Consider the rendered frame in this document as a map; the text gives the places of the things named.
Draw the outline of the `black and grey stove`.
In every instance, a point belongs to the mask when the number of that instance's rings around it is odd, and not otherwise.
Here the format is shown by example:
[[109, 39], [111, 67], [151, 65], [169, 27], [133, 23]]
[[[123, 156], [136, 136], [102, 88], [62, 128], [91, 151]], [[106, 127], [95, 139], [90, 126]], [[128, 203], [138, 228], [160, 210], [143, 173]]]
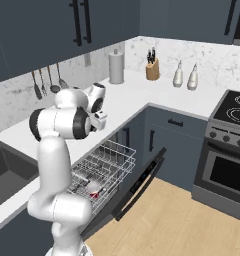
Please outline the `black and grey stove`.
[[226, 90], [208, 119], [192, 198], [240, 220], [240, 92]]

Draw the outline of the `white and red cup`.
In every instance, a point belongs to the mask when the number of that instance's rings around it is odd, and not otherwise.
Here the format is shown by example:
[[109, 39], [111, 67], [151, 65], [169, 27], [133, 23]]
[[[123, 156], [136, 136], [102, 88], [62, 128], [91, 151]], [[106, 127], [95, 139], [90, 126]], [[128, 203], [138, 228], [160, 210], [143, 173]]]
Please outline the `white and red cup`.
[[97, 182], [91, 181], [87, 186], [86, 190], [92, 199], [97, 199], [101, 190], [103, 189]]

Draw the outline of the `dark grey sink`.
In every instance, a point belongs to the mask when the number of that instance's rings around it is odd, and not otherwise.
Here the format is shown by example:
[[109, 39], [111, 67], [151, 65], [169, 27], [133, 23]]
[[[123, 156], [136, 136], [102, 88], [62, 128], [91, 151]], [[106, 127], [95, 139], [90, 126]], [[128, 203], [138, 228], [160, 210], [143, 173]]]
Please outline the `dark grey sink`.
[[38, 175], [35, 159], [0, 141], [0, 205]]

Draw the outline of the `dark dishwasher door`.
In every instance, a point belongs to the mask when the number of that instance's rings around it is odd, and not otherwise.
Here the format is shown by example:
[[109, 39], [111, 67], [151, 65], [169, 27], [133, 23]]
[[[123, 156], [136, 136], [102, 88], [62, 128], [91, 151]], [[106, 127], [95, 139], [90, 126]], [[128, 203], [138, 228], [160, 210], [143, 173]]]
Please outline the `dark dishwasher door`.
[[166, 148], [162, 147], [142, 168], [129, 174], [118, 191], [81, 229], [81, 237], [86, 240], [111, 220], [120, 221], [145, 192], [164, 162]]

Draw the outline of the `hanging dark spatula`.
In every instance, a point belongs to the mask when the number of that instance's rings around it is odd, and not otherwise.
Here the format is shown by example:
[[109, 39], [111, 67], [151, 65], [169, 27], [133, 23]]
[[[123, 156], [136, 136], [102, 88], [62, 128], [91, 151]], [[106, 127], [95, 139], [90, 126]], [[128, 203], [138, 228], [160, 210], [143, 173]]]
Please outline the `hanging dark spatula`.
[[36, 83], [34, 71], [31, 71], [31, 74], [32, 74], [33, 82], [34, 82], [34, 90], [35, 90], [36, 97], [37, 97], [38, 100], [41, 100], [42, 99], [42, 94], [41, 94], [40, 89], [39, 89], [39, 87]]

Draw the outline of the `wooden knife block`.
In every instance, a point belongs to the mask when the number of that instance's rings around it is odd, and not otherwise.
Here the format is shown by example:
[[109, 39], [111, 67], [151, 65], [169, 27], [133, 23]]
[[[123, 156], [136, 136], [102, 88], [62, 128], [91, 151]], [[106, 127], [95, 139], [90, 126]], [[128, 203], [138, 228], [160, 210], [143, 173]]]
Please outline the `wooden knife block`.
[[156, 57], [155, 48], [148, 51], [146, 64], [146, 79], [155, 81], [159, 78], [159, 61]]

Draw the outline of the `white bottle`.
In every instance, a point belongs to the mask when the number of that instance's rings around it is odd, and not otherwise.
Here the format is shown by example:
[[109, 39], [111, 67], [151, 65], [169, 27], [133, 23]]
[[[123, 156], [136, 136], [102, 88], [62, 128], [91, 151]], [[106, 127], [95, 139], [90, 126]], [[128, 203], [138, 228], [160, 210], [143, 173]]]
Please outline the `white bottle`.
[[178, 68], [173, 78], [173, 86], [180, 87], [183, 83], [182, 61], [179, 61]]
[[195, 90], [198, 86], [198, 73], [197, 73], [197, 65], [194, 65], [192, 72], [190, 73], [187, 88], [189, 90]]

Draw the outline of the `dark blue drawer front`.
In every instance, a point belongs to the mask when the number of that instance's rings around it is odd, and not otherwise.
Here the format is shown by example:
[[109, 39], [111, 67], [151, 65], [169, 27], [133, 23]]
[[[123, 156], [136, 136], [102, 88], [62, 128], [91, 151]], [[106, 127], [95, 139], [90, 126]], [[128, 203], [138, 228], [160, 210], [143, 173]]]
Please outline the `dark blue drawer front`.
[[[187, 115], [149, 106], [146, 108], [146, 119], [149, 124], [163, 127], [168, 130], [179, 132], [185, 135], [204, 138], [207, 122]], [[184, 122], [183, 127], [168, 123], [168, 119]]]

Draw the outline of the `grey paper towel holder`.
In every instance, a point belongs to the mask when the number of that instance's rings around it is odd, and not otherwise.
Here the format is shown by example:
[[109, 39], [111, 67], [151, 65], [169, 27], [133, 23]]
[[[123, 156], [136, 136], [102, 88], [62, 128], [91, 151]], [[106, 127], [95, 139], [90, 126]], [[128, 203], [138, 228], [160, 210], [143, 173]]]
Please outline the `grey paper towel holder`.
[[122, 84], [124, 82], [124, 53], [114, 49], [109, 54], [109, 82]]

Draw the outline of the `hanging dark ladle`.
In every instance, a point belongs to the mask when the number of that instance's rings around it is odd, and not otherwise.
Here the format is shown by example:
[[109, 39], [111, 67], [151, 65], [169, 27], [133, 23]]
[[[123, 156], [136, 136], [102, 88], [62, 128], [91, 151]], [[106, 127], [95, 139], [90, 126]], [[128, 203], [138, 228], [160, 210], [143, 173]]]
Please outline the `hanging dark ladle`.
[[50, 80], [50, 90], [51, 90], [51, 92], [56, 94], [57, 92], [60, 91], [60, 87], [58, 85], [54, 85], [52, 83], [51, 71], [50, 71], [50, 67], [49, 66], [47, 66], [47, 71], [48, 71], [49, 80]]

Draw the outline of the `dark blue upper cupboard door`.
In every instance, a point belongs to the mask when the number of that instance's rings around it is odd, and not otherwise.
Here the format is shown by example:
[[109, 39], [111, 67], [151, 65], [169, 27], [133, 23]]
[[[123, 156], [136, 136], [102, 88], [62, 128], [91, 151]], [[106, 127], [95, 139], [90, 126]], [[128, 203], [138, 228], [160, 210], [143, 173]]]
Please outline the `dark blue upper cupboard door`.
[[0, 0], [0, 82], [81, 53], [77, 0]]
[[84, 39], [86, 25], [84, 7], [80, 5], [82, 43], [88, 51], [97, 50], [139, 34], [140, 0], [88, 0], [90, 12], [90, 44]]

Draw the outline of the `hanging dark fork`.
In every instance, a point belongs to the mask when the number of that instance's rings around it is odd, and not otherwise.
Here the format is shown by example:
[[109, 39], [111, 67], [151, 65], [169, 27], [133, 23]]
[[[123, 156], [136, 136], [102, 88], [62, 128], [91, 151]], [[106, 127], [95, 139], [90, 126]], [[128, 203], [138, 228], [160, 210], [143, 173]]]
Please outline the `hanging dark fork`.
[[43, 80], [43, 76], [42, 76], [42, 70], [38, 69], [38, 71], [39, 71], [39, 75], [40, 75], [40, 79], [41, 79], [41, 84], [42, 84], [41, 89], [42, 89], [43, 95], [47, 96], [47, 92], [46, 92], [46, 88], [45, 88], [44, 80]]

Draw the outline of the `dark blue upper cupboard run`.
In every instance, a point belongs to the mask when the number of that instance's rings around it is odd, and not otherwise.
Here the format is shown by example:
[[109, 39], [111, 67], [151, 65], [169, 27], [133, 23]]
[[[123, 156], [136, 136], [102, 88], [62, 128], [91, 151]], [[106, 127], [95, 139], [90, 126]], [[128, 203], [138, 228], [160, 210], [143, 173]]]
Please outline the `dark blue upper cupboard run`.
[[141, 0], [141, 36], [232, 44], [240, 0]]

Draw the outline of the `dark blue lower cupboard door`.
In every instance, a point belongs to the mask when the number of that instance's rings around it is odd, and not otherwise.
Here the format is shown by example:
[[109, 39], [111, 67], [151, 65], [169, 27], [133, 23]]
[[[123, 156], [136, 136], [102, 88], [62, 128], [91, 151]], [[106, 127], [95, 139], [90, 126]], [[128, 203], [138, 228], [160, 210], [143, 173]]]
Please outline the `dark blue lower cupboard door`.
[[[149, 151], [150, 130], [155, 131], [152, 152]], [[151, 124], [145, 129], [143, 162], [165, 147], [164, 162], [156, 177], [191, 192], [202, 144], [203, 139]]]

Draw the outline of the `dark blue corner cupboard door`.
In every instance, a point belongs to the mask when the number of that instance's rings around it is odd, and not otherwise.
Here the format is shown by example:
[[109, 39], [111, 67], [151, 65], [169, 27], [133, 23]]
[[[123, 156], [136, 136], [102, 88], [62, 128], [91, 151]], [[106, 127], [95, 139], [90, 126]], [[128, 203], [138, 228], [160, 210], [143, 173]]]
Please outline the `dark blue corner cupboard door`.
[[[125, 144], [125, 127], [130, 128], [129, 147]], [[121, 166], [120, 175], [125, 181], [131, 179], [142, 167], [144, 132], [145, 111], [141, 111], [110, 138], [110, 156]]]

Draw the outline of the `hanging dark spoon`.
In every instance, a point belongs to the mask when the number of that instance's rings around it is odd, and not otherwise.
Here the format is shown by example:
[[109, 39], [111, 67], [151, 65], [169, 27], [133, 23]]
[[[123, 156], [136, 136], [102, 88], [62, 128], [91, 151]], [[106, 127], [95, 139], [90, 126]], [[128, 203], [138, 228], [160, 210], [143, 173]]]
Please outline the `hanging dark spoon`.
[[61, 78], [61, 75], [60, 75], [60, 68], [59, 68], [59, 64], [58, 64], [58, 63], [56, 63], [56, 67], [57, 67], [57, 72], [58, 72], [58, 78], [59, 78], [59, 84], [60, 84], [60, 86], [62, 87], [62, 89], [68, 89], [68, 88], [69, 88], [68, 84], [65, 82], [65, 80], [63, 80], [63, 79]]

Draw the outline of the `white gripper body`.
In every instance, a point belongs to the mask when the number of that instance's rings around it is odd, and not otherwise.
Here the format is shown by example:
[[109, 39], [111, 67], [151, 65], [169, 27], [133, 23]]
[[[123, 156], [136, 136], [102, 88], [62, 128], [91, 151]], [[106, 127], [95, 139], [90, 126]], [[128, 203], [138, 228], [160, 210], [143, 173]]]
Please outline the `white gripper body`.
[[101, 131], [105, 128], [107, 114], [103, 111], [98, 111], [90, 115], [91, 119], [91, 130]]

